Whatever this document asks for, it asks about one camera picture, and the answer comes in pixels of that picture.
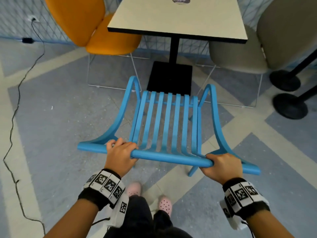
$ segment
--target shoe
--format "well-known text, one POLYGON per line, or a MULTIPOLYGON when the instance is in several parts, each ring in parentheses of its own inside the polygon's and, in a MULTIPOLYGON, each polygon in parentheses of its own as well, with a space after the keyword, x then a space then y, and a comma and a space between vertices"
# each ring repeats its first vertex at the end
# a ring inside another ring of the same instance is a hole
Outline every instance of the shoe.
POLYGON ((166 196, 160 198, 158 202, 158 209, 165 211, 170 217, 172 214, 172 202, 166 196))
POLYGON ((128 188, 126 188, 126 193, 128 196, 140 196, 141 195, 141 183, 140 182, 133 182, 129 184, 128 188))

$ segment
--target round black base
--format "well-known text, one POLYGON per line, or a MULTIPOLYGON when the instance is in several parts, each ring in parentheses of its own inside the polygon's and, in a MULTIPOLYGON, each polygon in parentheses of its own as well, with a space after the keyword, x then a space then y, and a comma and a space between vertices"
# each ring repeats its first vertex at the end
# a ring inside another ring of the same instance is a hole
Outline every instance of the round black base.
POLYGON ((304 102, 292 104, 295 98, 292 94, 278 94, 273 98, 273 106, 285 118, 302 119, 308 114, 308 109, 304 102))
POLYGON ((270 74, 271 83, 280 90, 286 92, 292 92, 300 88, 300 80, 297 76, 294 76, 290 80, 283 81, 283 76, 288 74, 288 71, 279 70, 270 74))

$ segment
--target hand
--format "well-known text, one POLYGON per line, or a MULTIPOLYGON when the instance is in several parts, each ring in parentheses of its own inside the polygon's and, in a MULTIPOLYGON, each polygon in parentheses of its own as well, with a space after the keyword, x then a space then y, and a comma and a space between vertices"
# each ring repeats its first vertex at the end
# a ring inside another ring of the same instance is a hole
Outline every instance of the hand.
POLYGON ((241 160, 232 154, 207 154, 206 158, 212 160, 214 162, 214 166, 200 169, 205 176, 211 178, 212 180, 224 185, 225 182, 231 180, 232 178, 243 177, 241 160))
POLYGON ((111 169, 121 178, 125 176, 135 165, 138 159, 131 159, 130 155, 134 149, 138 149, 136 143, 126 143, 122 138, 117 141, 109 140, 107 143, 107 160, 105 169, 111 169))

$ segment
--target person's left hand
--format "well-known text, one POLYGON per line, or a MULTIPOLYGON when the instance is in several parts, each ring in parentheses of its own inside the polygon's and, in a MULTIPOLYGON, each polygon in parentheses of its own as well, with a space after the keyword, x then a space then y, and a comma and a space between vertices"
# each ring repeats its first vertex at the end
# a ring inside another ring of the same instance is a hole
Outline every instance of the person's left hand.
POLYGON ((108 155, 105 169, 113 170, 122 178, 137 162, 138 159, 131 159, 130 155, 134 149, 138 149, 138 146, 136 143, 126 143, 122 138, 118 138, 117 141, 109 140, 106 145, 108 155))

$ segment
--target blue plastic armchair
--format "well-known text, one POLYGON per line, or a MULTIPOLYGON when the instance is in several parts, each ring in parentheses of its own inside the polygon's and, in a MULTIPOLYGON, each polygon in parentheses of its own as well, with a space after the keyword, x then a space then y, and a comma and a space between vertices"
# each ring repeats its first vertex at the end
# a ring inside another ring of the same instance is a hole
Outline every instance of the blue plastic armchair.
MULTIPOLYGON (((228 146, 222 134, 220 121, 219 121, 219 115, 218 115, 216 88, 214 85, 208 84, 206 86, 200 102, 198 102, 197 96, 193 96, 192 98, 190 98, 188 95, 185 95, 183 98, 183 101, 181 102, 180 94, 177 94, 176 101, 172 102, 171 93, 168 94, 167 102, 166 102, 163 100, 164 98, 163 92, 160 92, 159 94, 157 94, 156 92, 149 93, 148 91, 144 91, 141 98, 140 86, 136 76, 132 76, 129 79, 129 83, 126 88, 119 113, 113 125, 102 136, 98 137, 97 139, 80 142, 77 147, 79 150, 96 152, 96 153, 104 153, 104 154, 107 153, 107 149, 104 144, 107 143, 109 140, 118 139, 115 136, 115 133, 118 130, 123 120, 124 113, 130 98, 133 85, 135 88, 135 93, 137 95, 137 105, 136 105, 136 110, 135 110, 135 114, 134 114, 134 118, 132 122, 132 129, 131 129, 129 141, 136 142, 136 143, 138 142, 140 129, 142 125, 142 118, 144 116, 145 104, 149 103, 149 105, 148 105, 147 117, 146 117, 144 132, 143 132, 142 143, 139 146, 139 149, 132 151, 131 157, 138 158, 138 159, 155 160, 160 162, 168 162, 168 163, 176 163, 176 164, 193 166, 190 172, 188 173, 188 176, 192 176, 193 173, 198 169, 198 167, 213 166, 213 161, 206 159, 206 156, 201 154, 201 145, 202 145, 201 107, 204 104, 204 101, 208 93, 210 93, 212 122, 213 122, 214 131, 215 131, 215 136, 220 147, 218 150, 213 151, 211 153, 212 154, 230 153, 240 158, 231 150, 231 148, 228 146), (147 148, 154 104, 157 104, 154 132, 153 132, 152 144, 149 148, 147 148), (166 105, 166 112, 165 112, 164 129, 163 129, 163 136, 162 136, 162 145, 161 145, 160 151, 157 151, 159 126, 160 126, 163 105, 166 105), (172 105, 175 106, 175 114, 174 114, 174 122, 173 122, 171 150, 170 152, 168 152, 167 150, 168 129, 169 129, 172 105), (183 112, 184 114, 183 114, 183 125, 182 125, 181 150, 178 151, 176 148, 176 144, 177 144, 177 137, 178 137, 178 122, 179 122, 179 115, 180 115, 180 107, 184 107, 184 112, 183 112), (189 108, 192 108, 192 113, 193 113, 190 119, 188 118, 189 108), (190 153, 187 151, 188 122, 192 122, 192 138, 191 138, 191 152, 190 153)), ((260 174, 260 169, 258 166, 251 164, 243 159, 241 159, 241 161, 243 164, 244 173, 253 174, 253 175, 260 174)))

